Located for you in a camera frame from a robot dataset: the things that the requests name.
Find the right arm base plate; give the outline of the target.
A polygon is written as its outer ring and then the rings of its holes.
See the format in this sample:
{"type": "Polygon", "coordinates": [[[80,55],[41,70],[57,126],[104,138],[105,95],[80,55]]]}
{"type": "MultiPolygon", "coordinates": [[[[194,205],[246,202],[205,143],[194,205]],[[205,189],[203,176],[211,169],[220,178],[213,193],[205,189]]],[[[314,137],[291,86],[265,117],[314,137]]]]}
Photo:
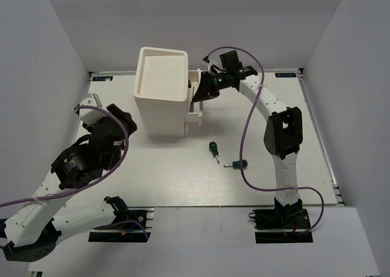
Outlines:
{"type": "Polygon", "coordinates": [[[248,214],[254,222],[257,244],[313,243],[310,219],[306,209],[287,221],[277,219],[273,209],[255,209],[248,214]]]}

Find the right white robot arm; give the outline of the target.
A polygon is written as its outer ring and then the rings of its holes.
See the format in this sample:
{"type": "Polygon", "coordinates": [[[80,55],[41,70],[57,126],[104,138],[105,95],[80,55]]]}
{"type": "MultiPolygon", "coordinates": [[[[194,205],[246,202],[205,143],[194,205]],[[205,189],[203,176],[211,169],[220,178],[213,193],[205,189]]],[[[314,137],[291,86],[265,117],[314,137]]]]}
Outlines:
{"type": "Polygon", "coordinates": [[[250,110],[258,110],[266,120],[264,145],[272,156],[275,168],[276,222],[290,227],[302,209],[297,187],[296,162],[303,142],[302,112],[298,107],[288,107],[264,86],[264,69],[255,70],[239,60],[239,48],[228,47],[220,56],[221,65],[205,56],[207,70],[201,72],[200,83],[192,101],[198,103],[215,99],[225,88],[234,88],[252,103],[250,110]]]}

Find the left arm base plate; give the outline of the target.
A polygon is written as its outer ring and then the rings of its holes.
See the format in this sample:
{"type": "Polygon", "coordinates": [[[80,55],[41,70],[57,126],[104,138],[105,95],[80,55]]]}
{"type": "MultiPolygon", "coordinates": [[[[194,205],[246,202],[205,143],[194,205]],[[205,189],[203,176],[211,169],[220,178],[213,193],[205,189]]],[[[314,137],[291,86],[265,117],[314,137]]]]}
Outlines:
{"type": "Polygon", "coordinates": [[[152,232],[153,208],[130,208],[104,229],[91,229],[90,243],[147,243],[152,232]]]}

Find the white drawer cabinet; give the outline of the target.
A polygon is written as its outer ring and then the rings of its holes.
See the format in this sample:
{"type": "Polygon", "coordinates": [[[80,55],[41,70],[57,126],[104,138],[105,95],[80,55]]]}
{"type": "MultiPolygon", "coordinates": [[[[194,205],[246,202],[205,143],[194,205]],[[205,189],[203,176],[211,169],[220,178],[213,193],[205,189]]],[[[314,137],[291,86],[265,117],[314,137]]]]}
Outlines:
{"type": "Polygon", "coordinates": [[[202,102],[189,113],[192,88],[196,92],[199,82],[200,69],[188,69],[185,51],[140,49],[133,96],[148,136],[184,137],[202,125],[202,102]]]}

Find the green stubby screwdriver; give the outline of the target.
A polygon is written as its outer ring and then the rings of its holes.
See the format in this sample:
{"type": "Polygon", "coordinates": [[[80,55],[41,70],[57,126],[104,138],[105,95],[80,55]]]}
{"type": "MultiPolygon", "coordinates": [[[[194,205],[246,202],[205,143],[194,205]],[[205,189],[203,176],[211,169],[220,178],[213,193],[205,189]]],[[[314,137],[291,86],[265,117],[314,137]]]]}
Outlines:
{"type": "Polygon", "coordinates": [[[237,161],[233,161],[229,164],[224,164],[223,167],[224,168],[233,168],[233,169],[240,169],[240,168],[247,168],[248,166],[248,163],[247,163],[247,160],[237,160],[237,161]]]}
{"type": "Polygon", "coordinates": [[[218,146],[216,142],[212,141],[208,144],[209,150],[212,153],[213,157],[216,159],[217,163],[220,164],[219,161],[219,151],[218,151],[218,146]]]}

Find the blue red screwdriver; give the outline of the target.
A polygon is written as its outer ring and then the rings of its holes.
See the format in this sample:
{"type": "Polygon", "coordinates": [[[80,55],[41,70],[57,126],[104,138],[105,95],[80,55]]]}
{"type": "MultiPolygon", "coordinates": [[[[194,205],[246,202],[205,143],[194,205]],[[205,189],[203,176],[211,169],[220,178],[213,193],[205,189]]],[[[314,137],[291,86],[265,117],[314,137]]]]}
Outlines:
{"type": "Polygon", "coordinates": [[[194,94],[195,94],[195,87],[192,88],[192,96],[190,101],[189,113],[194,112],[194,101],[193,101],[194,94]]]}

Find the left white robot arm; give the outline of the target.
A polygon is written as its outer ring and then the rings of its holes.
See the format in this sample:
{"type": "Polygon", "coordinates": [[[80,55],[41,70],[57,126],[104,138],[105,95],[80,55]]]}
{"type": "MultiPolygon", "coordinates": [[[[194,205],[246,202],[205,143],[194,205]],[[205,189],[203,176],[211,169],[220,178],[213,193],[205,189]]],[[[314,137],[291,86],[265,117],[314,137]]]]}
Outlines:
{"type": "Polygon", "coordinates": [[[119,168],[129,150],[129,137],[137,130],[131,114],[115,104],[106,109],[78,105],[74,110],[88,133],[58,155],[37,191],[19,201],[22,208],[1,220],[1,237],[7,239],[1,249],[7,261],[35,262],[74,235],[133,222],[127,204],[118,196],[106,196],[75,214],[58,215],[74,195],[119,168]]]}

